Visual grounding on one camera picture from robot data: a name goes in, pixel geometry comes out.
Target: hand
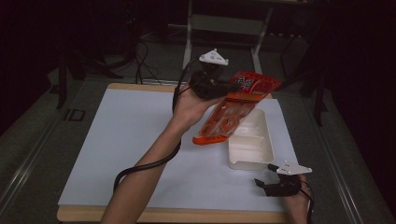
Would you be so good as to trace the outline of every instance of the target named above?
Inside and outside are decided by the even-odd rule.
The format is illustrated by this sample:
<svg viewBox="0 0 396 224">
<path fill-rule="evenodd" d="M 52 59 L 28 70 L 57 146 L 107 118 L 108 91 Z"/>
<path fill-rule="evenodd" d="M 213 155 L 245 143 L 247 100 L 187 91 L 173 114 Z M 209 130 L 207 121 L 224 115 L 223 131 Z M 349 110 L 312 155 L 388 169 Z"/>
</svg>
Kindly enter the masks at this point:
<svg viewBox="0 0 396 224">
<path fill-rule="evenodd" d="M 189 85 L 185 85 L 180 88 L 181 92 L 177 99 L 175 106 L 174 116 L 171 122 L 174 121 L 181 126 L 184 132 L 186 132 L 192 125 L 196 124 L 204 115 L 206 110 L 217 103 L 219 103 L 224 97 L 216 98 L 212 100 L 204 100 L 199 98 Z"/>
<path fill-rule="evenodd" d="M 306 183 L 305 175 L 299 175 L 299 177 Z M 310 189 L 304 182 L 302 182 L 302 190 L 312 197 Z M 300 191 L 296 195 L 283 198 L 283 203 L 288 211 L 291 223 L 307 223 L 308 202 L 309 199 Z"/>
</svg>

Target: gray floor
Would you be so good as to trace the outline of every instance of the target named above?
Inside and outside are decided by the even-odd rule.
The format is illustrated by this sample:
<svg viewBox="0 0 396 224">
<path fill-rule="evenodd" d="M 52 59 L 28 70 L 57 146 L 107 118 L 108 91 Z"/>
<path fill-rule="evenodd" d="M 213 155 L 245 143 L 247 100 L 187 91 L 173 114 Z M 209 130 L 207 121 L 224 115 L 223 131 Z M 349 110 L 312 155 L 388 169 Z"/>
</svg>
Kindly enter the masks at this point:
<svg viewBox="0 0 396 224">
<path fill-rule="evenodd" d="M 148 56 L 145 60 L 151 71 L 162 80 L 176 81 L 181 74 L 184 44 L 177 34 L 166 43 L 158 41 L 155 35 L 145 37 Z M 291 49 L 289 65 L 298 62 L 304 45 L 297 40 Z M 224 78 L 236 71 L 253 69 L 249 48 L 231 47 L 196 40 L 192 54 L 200 55 L 213 48 L 230 60 L 224 69 Z M 268 36 L 260 53 L 262 71 L 265 75 L 286 80 L 279 60 L 279 52 L 287 39 Z M 143 57 L 144 46 L 139 55 Z M 2 202 L 2 223 L 58 223 L 57 202 L 85 136 L 90 129 L 95 112 L 111 82 L 134 82 L 136 64 L 121 68 L 118 74 L 124 79 L 109 79 L 90 71 L 84 81 L 69 78 L 69 96 L 66 105 L 56 110 L 57 95 L 45 93 L 4 135 L 0 138 L 0 190 L 10 191 L 7 185 L 14 173 L 30 152 L 36 153 L 36 162 L 23 167 L 26 171 L 23 188 L 13 192 L 8 203 Z M 49 74 L 56 79 L 57 71 Z M 152 74 L 144 66 L 142 76 Z M 313 120 L 313 98 L 302 98 L 298 92 L 302 83 L 296 83 L 285 90 L 275 91 L 280 102 L 290 138 L 300 164 L 313 168 L 308 180 L 315 192 L 315 223 L 396 223 L 386 207 L 375 183 L 369 175 L 347 126 L 332 102 L 332 94 L 325 92 L 324 103 L 327 112 L 322 113 L 323 126 Z M 86 111 L 83 121 L 64 119 L 67 109 Z"/>
</svg>

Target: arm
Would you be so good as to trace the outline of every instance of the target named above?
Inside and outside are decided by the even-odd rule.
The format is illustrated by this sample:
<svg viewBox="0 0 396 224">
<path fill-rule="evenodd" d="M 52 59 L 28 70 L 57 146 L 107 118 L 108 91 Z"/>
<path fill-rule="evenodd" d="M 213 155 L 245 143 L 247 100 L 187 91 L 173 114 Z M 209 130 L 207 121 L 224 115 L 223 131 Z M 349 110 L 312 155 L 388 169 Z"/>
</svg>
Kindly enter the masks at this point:
<svg viewBox="0 0 396 224">
<path fill-rule="evenodd" d="M 136 165 L 158 161 L 171 154 L 182 135 L 220 100 L 203 101 L 192 90 L 180 94 L 173 117 Z M 149 203 L 164 167 L 165 164 L 125 176 L 114 192 L 101 223 L 136 223 Z"/>
<path fill-rule="evenodd" d="M 300 179 L 306 183 L 305 175 L 299 175 Z M 302 189 L 310 194 L 309 189 L 305 188 L 303 183 Z M 283 202 L 285 204 L 286 211 L 289 214 L 290 222 L 292 224 L 306 224 L 307 223 L 307 210 L 308 210 L 308 199 L 301 192 L 290 197 L 284 197 Z"/>
</svg>

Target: table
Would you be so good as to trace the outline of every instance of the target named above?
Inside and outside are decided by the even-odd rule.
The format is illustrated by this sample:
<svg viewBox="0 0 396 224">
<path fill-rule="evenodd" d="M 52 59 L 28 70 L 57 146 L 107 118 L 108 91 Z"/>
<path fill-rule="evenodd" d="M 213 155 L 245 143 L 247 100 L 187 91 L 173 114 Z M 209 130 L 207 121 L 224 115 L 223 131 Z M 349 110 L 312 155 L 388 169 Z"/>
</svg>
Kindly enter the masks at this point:
<svg viewBox="0 0 396 224">
<path fill-rule="evenodd" d="M 268 24 L 271 20 L 271 16 L 274 10 L 275 5 L 285 5 L 289 4 L 299 5 L 299 6 L 309 6 L 308 1 L 298 1 L 298 0 L 258 0 L 251 1 L 260 4 L 268 5 L 268 9 L 266 12 L 263 12 L 265 17 L 263 20 L 248 20 L 248 19 L 239 19 L 239 18 L 228 18 L 228 17 L 219 17 L 219 16 L 208 16 L 208 15 L 200 15 L 193 13 L 192 9 L 192 1 L 189 0 L 189 9 L 188 9 L 188 19 L 187 19 L 187 40 L 186 40 L 186 48 L 184 51 L 184 60 L 183 60 L 183 69 L 191 60 L 191 35 L 192 30 L 207 30 L 207 31 L 215 31 L 215 32 L 224 32 L 224 33 L 234 33 L 234 34 L 242 34 L 242 35 L 256 35 L 257 43 L 251 49 L 251 57 L 253 61 L 254 71 L 256 73 L 262 74 L 262 66 L 260 65 L 259 52 L 262 46 L 262 41 L 265 37 L 266 30 Z"/>
</svg>

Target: wrist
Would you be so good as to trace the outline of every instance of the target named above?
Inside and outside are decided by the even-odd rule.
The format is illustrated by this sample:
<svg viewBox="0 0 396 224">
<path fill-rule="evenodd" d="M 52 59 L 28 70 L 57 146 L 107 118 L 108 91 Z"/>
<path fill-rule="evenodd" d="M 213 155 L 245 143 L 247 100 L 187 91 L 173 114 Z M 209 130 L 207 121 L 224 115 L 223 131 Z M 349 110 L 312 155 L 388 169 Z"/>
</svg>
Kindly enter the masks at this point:
<svg viewBox="0 0 396 224">
<path fill-rule="evenodd" d="M 189 128 L 190 126 L 186 122 L 181 122 L 175 118 L 171 118 L 165 130 L 181 138 Z"/>
<path fill-rule="evenodd" d="M 289 213 L 290 223 L 292 224 L 306 224 L 306 215 L 304 213 L 293 214 Z"/>
</svg>

